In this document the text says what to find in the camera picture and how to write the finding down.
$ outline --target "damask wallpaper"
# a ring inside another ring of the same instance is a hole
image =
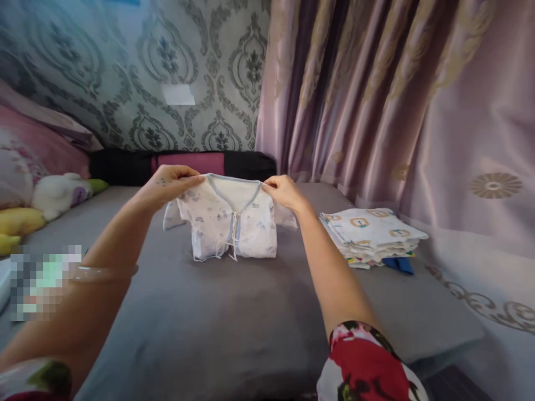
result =
[[[0,4],[0,77],[105,146],[253,150],[270,0]],[[168,106],[161,83],[196,105]]]

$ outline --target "blue cloth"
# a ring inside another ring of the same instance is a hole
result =
[[[410,258],[384,258],[382,262],[388,267],[413,275]]]

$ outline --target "gray bed sheet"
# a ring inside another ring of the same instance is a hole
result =
[[[319,213],[352,204],[325,184],[300,184]],[[111,187],[26,242],[31,253],[91,246],[135,193]],[[291,397],[314,388],[328,356],[319,303],[298,231],[278,230],[274,260],[194,262],[189,225],[150,225],[139,272],[78,400],[225,400]],[[356,270],[399,356],[420,376],[476,344],[477,319],[421,265],[406,276]],[[0,316],[3,348],[20,324]]]

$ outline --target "baby shirt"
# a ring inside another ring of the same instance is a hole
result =
[[[297,228],[293,213],[264,192],[262,182],[205,174],[205,181],[169,202],[163,221],[168,231],[191,223],[193,258],[274,258],[276,224]]]

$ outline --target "stack of folded clothes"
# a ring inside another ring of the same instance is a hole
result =
[[[426,233],[406,225],[386,208],[348,209],[320,216],[348,264],[355,268],[385,264],[392,267],[392,258],[413,257],[412,251],[419,241],[428,238]]]

